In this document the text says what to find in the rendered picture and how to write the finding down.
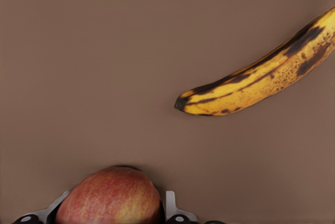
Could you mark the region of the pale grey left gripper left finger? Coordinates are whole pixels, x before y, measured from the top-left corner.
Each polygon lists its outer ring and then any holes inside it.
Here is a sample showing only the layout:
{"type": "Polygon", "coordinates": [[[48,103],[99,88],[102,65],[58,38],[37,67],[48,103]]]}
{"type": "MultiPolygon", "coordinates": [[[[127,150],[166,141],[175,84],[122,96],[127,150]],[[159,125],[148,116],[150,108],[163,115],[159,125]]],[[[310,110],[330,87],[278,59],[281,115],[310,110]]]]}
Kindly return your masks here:
{"type": "Polygon", "coordinates": [[[58,208],[69,195],[70,191],[65,191],[54,202],[52,202],[46,209],[31,212],[19,217],[12,224],[52,224],[53,218],[58,208]]]}

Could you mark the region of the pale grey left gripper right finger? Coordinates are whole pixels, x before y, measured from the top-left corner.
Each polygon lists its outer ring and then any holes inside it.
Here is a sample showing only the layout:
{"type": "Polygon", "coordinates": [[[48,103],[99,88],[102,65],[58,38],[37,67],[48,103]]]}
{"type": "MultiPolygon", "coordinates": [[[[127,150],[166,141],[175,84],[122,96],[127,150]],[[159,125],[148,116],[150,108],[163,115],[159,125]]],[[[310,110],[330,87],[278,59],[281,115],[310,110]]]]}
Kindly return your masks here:
{"type": "Polygon", "coordinates": [[[177,208],[173,191],[165,193],[165,218],[165,224],[199,224],[194,214],[177,208]]]}

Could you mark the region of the red yellow apple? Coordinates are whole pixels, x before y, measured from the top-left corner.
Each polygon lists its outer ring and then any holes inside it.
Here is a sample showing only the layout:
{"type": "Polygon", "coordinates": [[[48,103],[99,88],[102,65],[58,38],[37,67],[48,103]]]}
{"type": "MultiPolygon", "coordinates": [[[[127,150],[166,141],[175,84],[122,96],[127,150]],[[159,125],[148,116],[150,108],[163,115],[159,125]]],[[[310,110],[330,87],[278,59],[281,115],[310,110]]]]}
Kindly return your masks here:
{"type": "Polygon", "coordinates": [[[160,224],[161,198],[142,171],[112,166],[76,185],[55,224],[160,224]]]}

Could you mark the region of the spotted yellow banana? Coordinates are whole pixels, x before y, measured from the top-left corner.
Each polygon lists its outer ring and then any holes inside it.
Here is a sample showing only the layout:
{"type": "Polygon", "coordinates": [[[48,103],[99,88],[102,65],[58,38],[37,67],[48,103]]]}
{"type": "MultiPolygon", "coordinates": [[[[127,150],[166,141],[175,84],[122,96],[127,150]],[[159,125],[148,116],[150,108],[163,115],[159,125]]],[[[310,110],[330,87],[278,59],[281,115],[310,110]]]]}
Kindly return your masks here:
{"type": "Polygon", "coordinates": [[[184,92],[174,107],[201,116],[236,113],[296,83],[333,51],[335,6],[254,63],[184,92]]]}

